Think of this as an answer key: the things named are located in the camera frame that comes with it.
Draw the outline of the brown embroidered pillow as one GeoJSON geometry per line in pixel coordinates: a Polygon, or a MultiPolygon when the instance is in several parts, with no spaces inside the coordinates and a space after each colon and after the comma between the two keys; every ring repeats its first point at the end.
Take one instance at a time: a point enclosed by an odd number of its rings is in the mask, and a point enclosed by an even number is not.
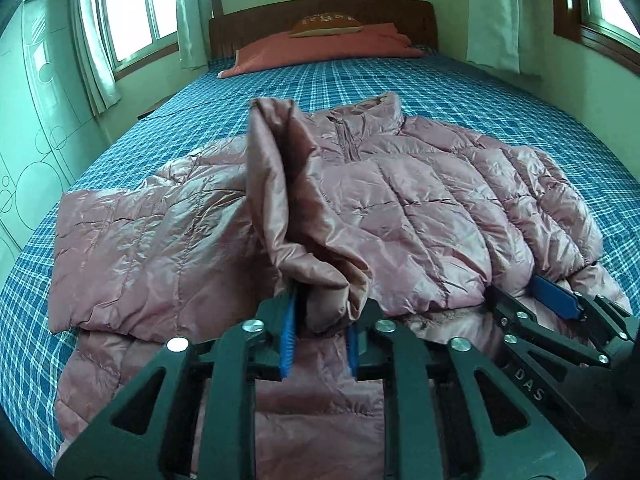
{"type": "Polygon", "coordinates": [[[292,38],[354,34],[363,24],[343,12],[326,12],[307,15],[288,32],[292,38]]]}

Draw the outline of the orange folded blanket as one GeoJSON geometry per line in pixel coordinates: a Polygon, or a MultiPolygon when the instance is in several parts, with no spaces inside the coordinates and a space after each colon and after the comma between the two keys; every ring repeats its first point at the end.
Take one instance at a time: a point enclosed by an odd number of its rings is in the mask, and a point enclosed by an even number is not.
{"type": "Polygon", "coordinates": [[[287,32],[279,32],[237,50],[234,65],[219,72],[217,77],[224,79],[341,58],[420,58],[423,55],[393,23],[364,25],[359,32],[329,36],[293,38],[287,32]]]}

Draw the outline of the window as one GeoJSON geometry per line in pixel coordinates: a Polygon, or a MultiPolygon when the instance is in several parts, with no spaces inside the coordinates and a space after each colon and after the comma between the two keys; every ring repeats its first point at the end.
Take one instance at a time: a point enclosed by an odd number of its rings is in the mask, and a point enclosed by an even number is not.
{"type": "Polygon", "coordinates": [[[639,73],[639,20],[623,0],[552,0],[555,36],[639,73]]]}
{"type": "Polygon", "coordinates": [[[94,0],[101,39],[118,78],[178,50],[176,0],[94,0]]]}

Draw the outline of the left window inner curtain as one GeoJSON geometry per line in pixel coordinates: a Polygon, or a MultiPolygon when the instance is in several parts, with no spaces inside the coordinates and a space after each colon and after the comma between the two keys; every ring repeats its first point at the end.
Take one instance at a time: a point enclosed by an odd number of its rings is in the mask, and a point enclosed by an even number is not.
{"type": "Polygon", "coordinates": [[[177,38],[180,66],[197,70],[208,64],[198,0],[176,0],[177,38]]]}

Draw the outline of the white sliding wardrobe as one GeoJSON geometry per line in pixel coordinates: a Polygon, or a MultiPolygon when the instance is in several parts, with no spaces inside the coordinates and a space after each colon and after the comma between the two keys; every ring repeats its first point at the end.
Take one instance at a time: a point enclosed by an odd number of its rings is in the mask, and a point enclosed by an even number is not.
{"type": "Polygon", "coordinates": [[[70,0],[23,0],[1,36],[1,275],[106,150],[75,52],[70,0]]]}

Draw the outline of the blue plaid bed sheet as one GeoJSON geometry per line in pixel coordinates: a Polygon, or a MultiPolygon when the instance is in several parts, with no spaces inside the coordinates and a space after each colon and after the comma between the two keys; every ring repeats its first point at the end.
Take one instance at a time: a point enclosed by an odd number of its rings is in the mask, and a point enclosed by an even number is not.
{"type": "MultiPolygon", "coordinates": [[[[338,60],[230,79],[208,72],[81,167],[73,188],[135,188],[164,162],[246,125],[248,102],[275,96],[323,110],[393,91],[407,114],[453,122],[510,144],[549,153],[585,197],[604,237],[604,266],[632,304],[639,300],[639,185],[581,122],[506,82],[446,56],[338,60]]],[[[47,299],[55,206],[41,222],[1,292],[1,404],[26,448],[50,467],[62,443],[54,412],[58,378],[76,344],[52,334],[47,299]]]]}

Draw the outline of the dark wooden headboard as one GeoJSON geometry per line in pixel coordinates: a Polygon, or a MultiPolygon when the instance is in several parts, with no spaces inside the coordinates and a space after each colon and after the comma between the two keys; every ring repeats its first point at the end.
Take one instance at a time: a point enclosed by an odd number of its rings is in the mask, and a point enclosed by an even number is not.
{"type": "Polygon", "coordinates": [[[291,0],[216,16],[208,24],[214,58],[230,58],[242,47],[278,32],[312,25],[392,23],[413,44],[437,51],[434,6],[423,0],[291,0]]]}

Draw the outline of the right window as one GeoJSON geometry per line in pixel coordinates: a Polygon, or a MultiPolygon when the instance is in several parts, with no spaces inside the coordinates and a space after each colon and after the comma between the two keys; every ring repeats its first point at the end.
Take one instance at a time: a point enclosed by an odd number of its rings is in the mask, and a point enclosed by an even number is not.
{"type": "Polygon", "coordinates": [[[623,0],[552,0],[555,36],[639,73],[639,20],[623,0]]]}

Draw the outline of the left window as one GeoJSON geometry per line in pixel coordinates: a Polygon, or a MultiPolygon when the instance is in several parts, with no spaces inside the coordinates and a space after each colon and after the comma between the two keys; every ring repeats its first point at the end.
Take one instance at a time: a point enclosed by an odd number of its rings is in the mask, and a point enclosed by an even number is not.
{"type": "Polygon", "coordinates": [[[178,50],[176,0],[94,0],[101,39],[118,78],[178,50]]]}

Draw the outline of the pink puffer jacket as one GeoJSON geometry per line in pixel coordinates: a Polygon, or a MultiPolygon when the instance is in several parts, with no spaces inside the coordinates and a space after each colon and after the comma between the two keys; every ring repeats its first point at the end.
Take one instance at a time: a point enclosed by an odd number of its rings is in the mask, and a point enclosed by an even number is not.
{"type": "Polygon", "coordinates": [[[499,342],[498,286],[543,326],[534,274],[622,307],[586,202],[550,155],[421,116],[398,96],[303,112],[261,98],[244,136],[168,162],[135,190],[63,196],[49,326],[77,330],[55,400],[71,444],[174,337],[219,337],[288,285],[309,289],[292,373],[257,387],[263,479],[374,479],[383,393],[349,375],[341,331],[368,299],[418,336],[499,342]]]}

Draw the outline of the right window curtain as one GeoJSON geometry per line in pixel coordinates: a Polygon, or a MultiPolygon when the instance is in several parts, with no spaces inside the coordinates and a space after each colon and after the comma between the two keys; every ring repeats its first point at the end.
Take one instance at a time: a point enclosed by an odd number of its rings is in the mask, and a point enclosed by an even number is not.
{"type": "Polygon", "coordinates": [[[466,59],[526,78],[540,76],[533,0],[469,0],[466,59]]]}

